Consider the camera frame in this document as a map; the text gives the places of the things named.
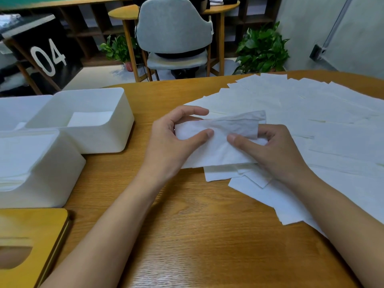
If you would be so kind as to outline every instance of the white number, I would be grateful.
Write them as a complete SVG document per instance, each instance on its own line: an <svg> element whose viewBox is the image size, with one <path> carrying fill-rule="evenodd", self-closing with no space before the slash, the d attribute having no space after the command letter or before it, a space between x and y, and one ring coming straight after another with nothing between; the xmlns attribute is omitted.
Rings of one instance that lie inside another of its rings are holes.
<svg viewBox="0 0 384 288"><path fill-rule="evenodd" d="M67 63L65 62L65 55L61 54L58 51L58 49L57 49L56 45L53 43L52 39L49 39L49 45L51 48L51 54L52 54L53 62L55 64L58 64L59 62L63 62L64 66L66 66ZM43 64L41 63L41 61L37 57L36 53L41 53L45 57L45 59L49 63L49 66L51 67L51 71L48 71L45 68L45 66L43 66ZM35 62L37 63L37 65L39 67L41 67L43 72L45 72L48 76L53 77L56 74L55 66L53 65L50 57L46 54L45 51L43 51L41 48L39 48L37 46L33 46L33 47L31 47L31 55L32 55L33 59L35 60Z"/></svg>
<svg viewBox="0 0 384 288"><path fill-rule="evenodd" d="M45 68L45 66L43 66L43 64L41 63L39 58L36 56L37 52L41 53L45 57L47 62L49 63L49 66L51 67L50 72L48 72L48 70ZM49 58L49 56L45 53L45 51L43 51L41 48L38 48L37 46L34 46L31 48L31 55L32 55L33 59L35 60L35 62L39 65L39 67L41 67L43 72L45 72L50 77L53 77L55 75L55 73L56 73L55 67L54 67L51 59Z"/></svg>
<svg viewBox="0 0 384 288"><path fill-rule="evenodd" d="M65 62L65 55L61 54L58 50L55 44L53 43L52 39L49 39L49 45L51 46L51 53L52 53L52 59L55 64L58 64L59 62L63 62L63 64L66 66L67 63Z"/></svg>

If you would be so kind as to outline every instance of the person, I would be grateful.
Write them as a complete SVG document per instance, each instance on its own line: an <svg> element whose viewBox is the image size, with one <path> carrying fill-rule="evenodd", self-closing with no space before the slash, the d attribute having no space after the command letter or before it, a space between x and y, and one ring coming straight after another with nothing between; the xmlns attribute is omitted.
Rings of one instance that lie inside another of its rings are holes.
<svg viewBox="0 0 384 288"><path fill-rule="evenodd" d="M145 2L146 0L132 0L132 2L141 7L141 5ZM209 0L189 0L192 5L195 7L195 9L199 13L203 13L209 4ZM156 53L156 55L166 58L166 59L181 59L181 58L188 58L188 57L193 57L196 56L202 52L205 51L205 48L199 48L195 49L192 51L186 51L185 53ZM194 78L195 73L199 67L193 67L190 69L177 69L177 70L171 70L172 76L175 77L175 79L184 79L184 78Z"/></svg>
<svg viewBox="0 0 384 288"><path fill-rule="evenodd" d="M152 125L144 161L136 177L99 218L78 246L41 285L42 288L109 288L120 276L141 225L157 194L194 150L213 135L206 129L179 140L174 126L207 115L207 109L179 106ZM254 157L304 203L321 229L365 287L384 287L384 225L305 164L284 125L259 125L265 146L229 134L230 144Z"/></svg>

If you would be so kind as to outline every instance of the round wooden table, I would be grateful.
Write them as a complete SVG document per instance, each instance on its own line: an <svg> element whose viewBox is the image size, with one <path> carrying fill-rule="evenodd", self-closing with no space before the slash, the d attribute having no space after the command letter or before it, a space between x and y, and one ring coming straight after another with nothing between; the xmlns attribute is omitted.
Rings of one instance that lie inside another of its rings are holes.
<svg viewBox="0 0 384 288"><path fill-rule="evenodd" d="M207 9L202 13L202 15L216 15L216 19L217 19L215 33L216 33L218 57L211 61L211 72L216 76L224 75L224 17L225 17L224 13L232 9L235 9L239 5L240 5L240 1L237 1L236 4L232 4L232 5L211 6L210 9ZM124 7L114 9L110 11L108 14L112 18L121 19L123 22L124 33L127 39L129 56L131 58L135 80L136 82L141 82L142 80L146 79L147 76L143 75L139 77L139 74L137 72L136 60L135 60L135 55L133 52L133 46L131 41L132 33L130 32L129 25L128 25L129 20L134 20L135 22L137 21L137 18L139 16L139 7L137 5L124 6ZM146 64L147 62L146 62L145 56L146 56L146 53L143 53L144 63ZM219 63L220 65L219 71L212 69L212 67L217 63Z"/></svg>
<svg viewBox="0 0 384 288"><path fill-rule="evenodd" d="M288 78L335 82L384 98L384 81L343 72L292 71ZM84 155L87 163L65 205L74 219L62 261L136 175L154 120L178 105L227 88L241 76L130 83L135 116L125 150ZM360 287L320 233L282 226L273 208L182 169L156 198L122 274L121 287Z"/></svg>

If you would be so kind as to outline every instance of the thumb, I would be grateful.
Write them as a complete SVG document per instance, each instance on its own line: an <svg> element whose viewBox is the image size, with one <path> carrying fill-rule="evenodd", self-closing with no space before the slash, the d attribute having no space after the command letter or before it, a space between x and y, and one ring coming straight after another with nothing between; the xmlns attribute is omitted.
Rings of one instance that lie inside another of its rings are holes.
<svg viewBox="0 0 384 288"><path fill-rule="evenodd" d="M205 144L212 136L214 136L214 131L213 129L208 128L185 140L189 146L188 156L190 156L198 147Z"/></svg>
<svg viewBox="0 0 384 288"><path fill-rule="evenodd" d="M234 147L243 150L247 154L251 155L255 160L259 161L263 154L265 147L256 144L249 139L246 139L242 135L231 133L227 136L227 141Z"/></svg>

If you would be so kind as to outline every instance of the hand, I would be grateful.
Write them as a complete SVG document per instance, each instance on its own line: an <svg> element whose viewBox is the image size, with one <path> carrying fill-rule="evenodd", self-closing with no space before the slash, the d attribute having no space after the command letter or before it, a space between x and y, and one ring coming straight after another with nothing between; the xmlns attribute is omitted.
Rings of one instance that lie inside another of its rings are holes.
<svg viewBox="0 0 384 288"><path fill-rule="evenodd" d="M152 133L147 146L142 169L155 176L163 184L175 176L188 157L214 135L206 129L186 140L175 136L175 124L201 120L190 115L207 115L208 109L198 106L179 106L152 124Z"/></svg>
<svg viewBox="0 0 384 288"><path fill-rule="evenodd" d="M301 156L285 125L259 124L258 136L266 137L266 145L258 145L238 134L230 134L228 142L251 155L260 166L288 187L314 175Z"/></svg>

